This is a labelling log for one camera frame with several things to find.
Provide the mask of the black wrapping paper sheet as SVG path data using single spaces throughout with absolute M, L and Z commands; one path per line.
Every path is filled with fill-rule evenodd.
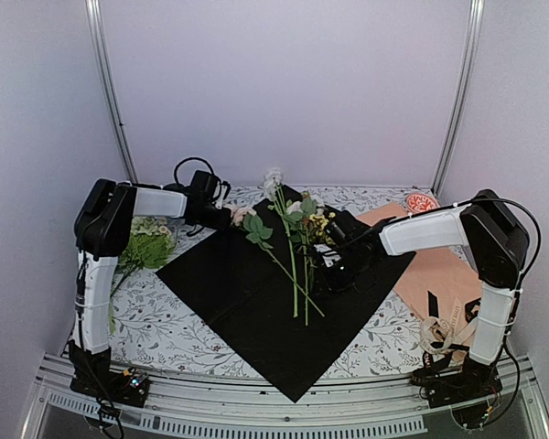
M 280 220 L 255 204 L 274 229 L 274 254 L 289 263 Z M 269 256 L 236 230 L 217 231 L 157 272 L 160 280 L 258 373 L 292 401 L 322 378 L 387 297 L 331 293 L 319 268 L 313 298 L 325 316 L 293 318 L 291 282 Z

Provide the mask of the white rose long stem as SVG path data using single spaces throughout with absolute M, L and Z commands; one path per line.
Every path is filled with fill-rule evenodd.
M 256 209 L 230 205 L 231 225 L 245 233 L 245 239 L 265 252 L 272 262 L 291 282 L 293 292 L 293 316 L 299 316 L 304 310 L 304 323 L 309 323 L 309 314 L 315 311 L 324 316 L 324 312 L 313 299 L 315 288 L 316 261 L 309 253 L 311 246 L 321 243 L 322 227 L 327 224 L 323 214 L 317 209 L 304 209 L 302 203 L 274 201 L 267 208 L 276 213 L 283 224 L 285 241 L 288 244 L 290 262 L 285 264 L 275 255 L 272 238 L 275 231 L 266 225 Z

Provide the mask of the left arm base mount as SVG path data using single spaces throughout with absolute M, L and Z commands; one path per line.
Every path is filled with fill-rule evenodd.
M 137 408 L 143 408 L 151 381 L 148 375 L 130 368 L 123 372 L 96 372 L 86 367 L 75 370 L 70 389 L 83 395 Z

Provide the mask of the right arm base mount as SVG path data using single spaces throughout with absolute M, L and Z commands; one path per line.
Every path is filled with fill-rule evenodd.
M 460 371 L 449 375 L 438 374 L 429 368 L 419 369 L 412 381 L 420 387 L 431 409 L 479 400 L 452 412 L 454 421 L 470 430 L 486 425 L 502 390 L 497 367 L 471 359 L 464 361 Z

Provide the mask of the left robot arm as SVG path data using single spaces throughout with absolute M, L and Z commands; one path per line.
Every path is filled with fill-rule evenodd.
M 183 219 L 187 225 L 225 230 L 231 211 L 222 206 L 230 185 L 206 171 L 197 171 L 189 185 L 163 187 L 95 182 L 74 223 L 78 249 L 74 345 L 90 355 L 110 349 L 108 312 L 112 280 L 126 249 L 135 217 Z

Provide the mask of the yellow small flower bunch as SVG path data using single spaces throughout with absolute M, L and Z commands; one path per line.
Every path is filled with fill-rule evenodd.
M 317 246 L 328 243 L 328 236 L 325 232 L 327 225 L 328 218 L 323 213 L 307 215 L 300 222 L 307 293 L 313 289 L 316 269 L 323 263 L 323 257 L 319 254 Z

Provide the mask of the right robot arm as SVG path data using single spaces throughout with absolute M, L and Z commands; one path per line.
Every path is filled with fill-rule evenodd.
M 472 363 L 455 391 L 473 399 L 490 384 L 492 365 L 513 323 L 530 246 L 509 201 L 489 189 L 458 204 L 412 212 L 395 204 L 355 217 L 328 214 L 323 258 L 333 292 L 395 292 L 422 323 L 425 351 L 466 349 Z

